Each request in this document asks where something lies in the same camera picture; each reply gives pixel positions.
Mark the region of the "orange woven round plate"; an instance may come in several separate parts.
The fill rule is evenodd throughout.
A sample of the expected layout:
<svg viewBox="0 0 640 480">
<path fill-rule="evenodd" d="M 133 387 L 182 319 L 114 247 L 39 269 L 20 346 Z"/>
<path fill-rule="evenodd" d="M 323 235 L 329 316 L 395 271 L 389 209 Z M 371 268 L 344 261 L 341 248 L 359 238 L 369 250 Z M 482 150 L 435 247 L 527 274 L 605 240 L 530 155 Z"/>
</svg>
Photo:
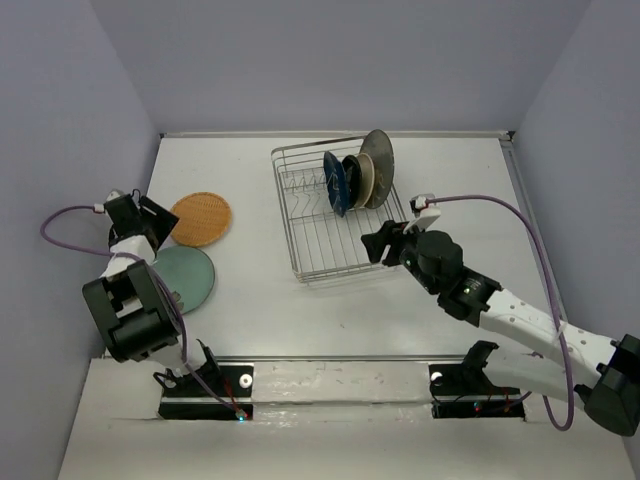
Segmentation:
<svg viewBox="0 0 640 480">
<path fill-rule="evenodd" d="M 171 238 L 188 247 L 204 247 L 219 240 L 232 222 L 230 205 L 212 192 L 197 192 L 181 198 L 172 206 L 171 213 L 178 217 Z"/>
</svg>

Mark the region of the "mint green flower plate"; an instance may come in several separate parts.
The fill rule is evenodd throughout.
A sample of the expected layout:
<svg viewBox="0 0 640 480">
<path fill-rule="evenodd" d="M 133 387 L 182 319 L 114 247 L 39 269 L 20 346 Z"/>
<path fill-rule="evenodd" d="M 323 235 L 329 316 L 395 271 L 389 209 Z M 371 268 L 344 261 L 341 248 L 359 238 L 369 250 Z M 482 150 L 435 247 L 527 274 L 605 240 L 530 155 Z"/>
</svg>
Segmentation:
<svg viewBox="0 0 640 480">
<path fill-rule="evenodd" d="M 197 248 L 172 246 L 161 249 L 153 268 L 169 288 L 183 315 L 202 306 L 215 285 L 214 264 Z"/>
</svg>

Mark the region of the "dark blue glazed plate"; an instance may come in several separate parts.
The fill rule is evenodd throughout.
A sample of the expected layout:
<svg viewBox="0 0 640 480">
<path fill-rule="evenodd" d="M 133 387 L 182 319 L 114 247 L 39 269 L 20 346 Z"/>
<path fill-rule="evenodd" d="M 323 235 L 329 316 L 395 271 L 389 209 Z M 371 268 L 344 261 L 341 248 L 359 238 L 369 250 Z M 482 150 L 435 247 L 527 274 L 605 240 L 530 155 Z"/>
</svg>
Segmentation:
<svg viewBox="0 0 640 480">
<path fill-rule="evenodd" d="M 330 151 L 323 156 L 323 171 L 333 212 L 343 217 L 350 207 L 350 189 L 342 162 Z"/>
</svg>

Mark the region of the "glossy black plate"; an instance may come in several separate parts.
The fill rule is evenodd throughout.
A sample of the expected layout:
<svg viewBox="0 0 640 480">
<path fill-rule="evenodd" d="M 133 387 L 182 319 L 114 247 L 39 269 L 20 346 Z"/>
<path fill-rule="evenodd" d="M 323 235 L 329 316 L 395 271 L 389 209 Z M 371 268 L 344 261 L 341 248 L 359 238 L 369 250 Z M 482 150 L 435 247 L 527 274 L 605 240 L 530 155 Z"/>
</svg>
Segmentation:
<svg viewBox="0 0 640 480">
<path fill-rule="evenodd" d="M 347 155 L 342 160 L 345 180 L 349 192 L 349 208 L 356 209 L 360 206 L 359 195 L 362 185 L 362 170 L 356 156 Z"/>
</svg>

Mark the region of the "cream plate with black patch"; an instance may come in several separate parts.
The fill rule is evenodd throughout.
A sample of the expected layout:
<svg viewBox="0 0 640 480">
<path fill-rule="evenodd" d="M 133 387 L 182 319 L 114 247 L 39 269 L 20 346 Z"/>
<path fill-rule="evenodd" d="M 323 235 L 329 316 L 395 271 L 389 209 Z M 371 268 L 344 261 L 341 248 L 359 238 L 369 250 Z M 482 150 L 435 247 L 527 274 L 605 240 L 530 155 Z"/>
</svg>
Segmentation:
<svg viewBox="0 0 640 480">
<path fill-rule="evenodd" d="M 371 157 L 366 153 L 359 153 L 356 156 L 360 166 L 361 181 L 355 208 L 364 207 L 372 196 L 375 187 L 375 167 Z"/>
</svg>

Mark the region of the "grey reindeer pattern plate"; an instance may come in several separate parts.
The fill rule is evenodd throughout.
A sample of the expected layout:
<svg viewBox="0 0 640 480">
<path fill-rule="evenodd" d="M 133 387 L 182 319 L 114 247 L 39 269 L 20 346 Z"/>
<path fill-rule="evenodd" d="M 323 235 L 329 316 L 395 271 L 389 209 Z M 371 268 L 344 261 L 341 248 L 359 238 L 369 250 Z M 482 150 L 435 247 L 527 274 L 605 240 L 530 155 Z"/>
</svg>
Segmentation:
<svg viewBox="0 0 640 480">
<path fill-rule="evenodd" d="M 374 188 L 365 206 L 377 209 L 386 201 L 393 186 L 395 174 L 394 151 L 389 136 L 380 129 L 369 132 L 360 147 L 374 165 Z"/>
</svg>

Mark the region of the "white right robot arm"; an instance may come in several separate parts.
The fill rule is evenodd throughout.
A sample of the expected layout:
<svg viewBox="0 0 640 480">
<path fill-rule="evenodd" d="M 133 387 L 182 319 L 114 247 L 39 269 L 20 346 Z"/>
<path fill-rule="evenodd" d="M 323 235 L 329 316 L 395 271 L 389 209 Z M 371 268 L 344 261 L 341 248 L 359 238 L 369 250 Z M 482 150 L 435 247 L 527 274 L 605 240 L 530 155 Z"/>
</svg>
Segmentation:
<svg viewBox="0 0 640 480">
<path fill-rule="evenodd" d="M 555 322 L 497 281 L 465 266 L 463 250 L 441 231 L 412 231 L 386 221 L 361 241 L 370 262 L 403 266 L 449 316 L 530 349 L 519 355 L 491 347 L 460 368 L 462 384 L 482 392 L 492 384 L 563 400 L 597 425 L 631 437 L 639 426 L 639 340 L 593 334 Z"/>
</svg>

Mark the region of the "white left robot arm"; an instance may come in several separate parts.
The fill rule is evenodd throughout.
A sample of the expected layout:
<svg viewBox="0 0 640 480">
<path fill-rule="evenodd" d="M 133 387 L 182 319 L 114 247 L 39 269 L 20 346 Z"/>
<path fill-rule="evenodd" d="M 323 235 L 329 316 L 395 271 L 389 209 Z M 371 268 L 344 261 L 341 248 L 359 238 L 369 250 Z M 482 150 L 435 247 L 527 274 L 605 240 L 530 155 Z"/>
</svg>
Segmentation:
<svg viewBox="0 0 640 480">
<path fill-rule="evenodd" d="M 146 196 L 113 190 L 98 209 L 111 222 L 109 261 L 82 294 L 108 353 L 120 363 L 162 366 L 155 379 L 165 388 L 215 392 L 221 368 L 187 335 L 185 320 L 212 293 L 213 262 L 196 248 L 165 247 L 178 218 Z"/>
</svg>

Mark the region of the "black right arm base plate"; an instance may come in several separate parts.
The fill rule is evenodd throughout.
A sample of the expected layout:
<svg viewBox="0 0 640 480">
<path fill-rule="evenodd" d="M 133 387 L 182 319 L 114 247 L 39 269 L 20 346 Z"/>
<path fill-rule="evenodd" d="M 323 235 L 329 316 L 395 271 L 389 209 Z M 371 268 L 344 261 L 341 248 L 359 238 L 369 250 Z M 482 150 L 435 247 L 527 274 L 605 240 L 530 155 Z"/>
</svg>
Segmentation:
<svg viewBox="0 0 640 480">
<path fill-rule="evenodd" d="M 430 365 L 429 392 L 434 419 L 525 418 L 519 389 L 495 386 L 462 364 Z"/>
</svg>

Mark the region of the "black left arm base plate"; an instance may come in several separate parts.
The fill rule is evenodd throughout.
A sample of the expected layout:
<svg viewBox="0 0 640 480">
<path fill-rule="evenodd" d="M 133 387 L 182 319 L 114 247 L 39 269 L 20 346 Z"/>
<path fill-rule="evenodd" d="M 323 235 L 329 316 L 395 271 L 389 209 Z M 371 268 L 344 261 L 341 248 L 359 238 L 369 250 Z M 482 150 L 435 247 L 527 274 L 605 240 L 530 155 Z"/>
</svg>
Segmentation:
<svg viewBox="0 0 640 480">
<path fill-rule="evenodd" d="M 240 421 L 253 417 L 254 365 L 221 362 L 198 370 L 212 396 L 191 376 L 176 377 L 170 370 L 154 372 L 161 387 L 158 415 L 164 420 Z"/>
</svg>

